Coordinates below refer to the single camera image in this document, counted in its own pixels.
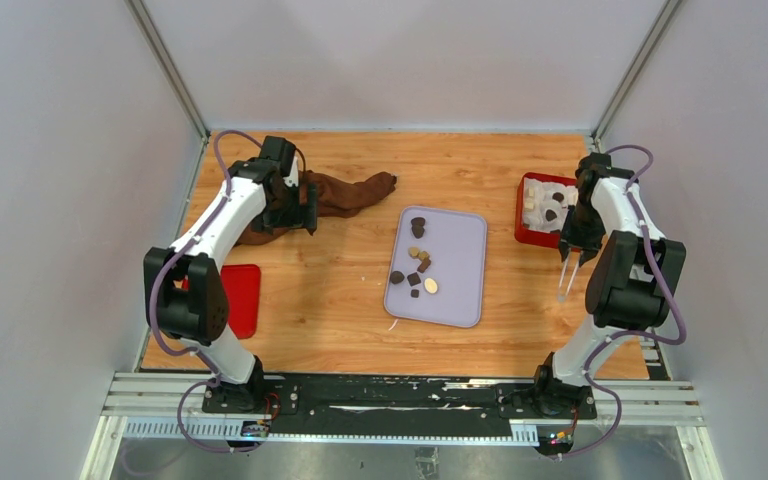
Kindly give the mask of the red box lid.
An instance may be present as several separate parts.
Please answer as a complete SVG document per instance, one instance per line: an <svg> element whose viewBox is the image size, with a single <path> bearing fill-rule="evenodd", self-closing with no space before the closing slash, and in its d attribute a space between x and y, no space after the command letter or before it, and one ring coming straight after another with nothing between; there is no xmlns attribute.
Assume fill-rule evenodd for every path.
<svg viewBox="0 0 768 480"><path fill-rule="evenodd" d="M255 335L261 290L261 270L257 265L227 265L220 272L229 302L228 325L239 340Z"/></svg>

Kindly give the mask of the red box with white liners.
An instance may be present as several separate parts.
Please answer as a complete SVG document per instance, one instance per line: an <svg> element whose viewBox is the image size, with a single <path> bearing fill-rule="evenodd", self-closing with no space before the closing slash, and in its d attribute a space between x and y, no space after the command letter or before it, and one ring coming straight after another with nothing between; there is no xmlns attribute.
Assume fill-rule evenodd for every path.
<svg viewBox="0 0 768 480"><path fill-rule="evenodd" d="M533 188L536 196L526 197L526 190ZM563 202L552 199L552 195L560 192L564 195ZM514 238L517 242L555 249L560 239L560 231L570 207L578 198L575 180L567 177L554 176L544 173L527 172L523 175L517 187ZM535 203L533 211L524 210L524 202L531 199ZM545 219L545 212L552 210L557 218L552 221Z"/></svg>

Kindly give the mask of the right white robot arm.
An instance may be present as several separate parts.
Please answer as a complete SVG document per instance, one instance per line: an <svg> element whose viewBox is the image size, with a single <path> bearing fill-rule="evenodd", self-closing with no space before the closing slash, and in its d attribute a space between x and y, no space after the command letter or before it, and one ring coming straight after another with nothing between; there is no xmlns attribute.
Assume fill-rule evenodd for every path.
<svg viewBox="0 0 768 480"><path fill-rule="evenodd" d="M650 338L672 316L678 334L670 344L686 339L674 298L686 248L656 227L640 195L641 174L613 166L610 153L591 153L576 169L578 199L558 250L562 261L578 251L579 265L597 264L585 291L586 319L536 372L531 403L544 417L583 402L595 373L627 338Z"/></svg>

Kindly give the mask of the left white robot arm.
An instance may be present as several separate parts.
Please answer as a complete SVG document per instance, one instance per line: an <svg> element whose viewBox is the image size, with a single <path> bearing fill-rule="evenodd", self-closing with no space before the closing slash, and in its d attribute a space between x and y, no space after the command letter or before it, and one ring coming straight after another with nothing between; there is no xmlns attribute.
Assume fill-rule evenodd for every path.
<svg viewBox="0 0 768 480"><path fill-rule="evenodd" d="M168 247L143 259L147 323L169 356L198 357L226 384L228 400L243 413L258 411L266 386L262 364L228 324L231 308L221 269L246 229L317 229L317 189L305 181L305 159L290 140L267 136L256 156L219 164L218 193L196 222Z"/></svg>

